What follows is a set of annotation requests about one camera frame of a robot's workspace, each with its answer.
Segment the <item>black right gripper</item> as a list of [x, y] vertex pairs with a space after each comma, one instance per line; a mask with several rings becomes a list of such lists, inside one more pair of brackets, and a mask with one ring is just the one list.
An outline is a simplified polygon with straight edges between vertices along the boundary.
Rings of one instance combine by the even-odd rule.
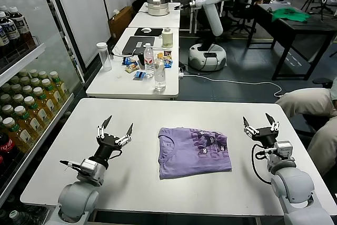
[[268, 122], [270, 123], [270, 127], [264, 127], [255, 129], [254, 127], [250, 126], [247, 119], [243, 117], [243, 124], [244, 124], [244, 132], [249, 137], [252, 137], [253, 141], [258, 141], [262, 144], [264, 148], [272, 148], [276, 142], [276, 138], [279, 134], [279, 121], [276, 121], [272, 116], [268, 113], [265, 114]]

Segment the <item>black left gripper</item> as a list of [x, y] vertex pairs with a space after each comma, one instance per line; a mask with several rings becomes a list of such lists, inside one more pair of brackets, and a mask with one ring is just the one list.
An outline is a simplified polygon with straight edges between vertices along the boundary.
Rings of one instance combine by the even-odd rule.
[[127, 133], [121, 137], [117, 138], [110, 134], [105, 134], [105, 129], [107, 128], [112, 116], [110, 115], [106, 120], [103, 121], [101, 125], [97, 126], [97, 143], [98, 148], [95, 154], [92, 156], [92, 160], [103, 165], [106, 169], [108, 168], [108, 161], [110, 159], [116, 158], [122, 154], [122, 147], [129, 143], [132, 139], [132, 129], [133, 123], [130, 125]]

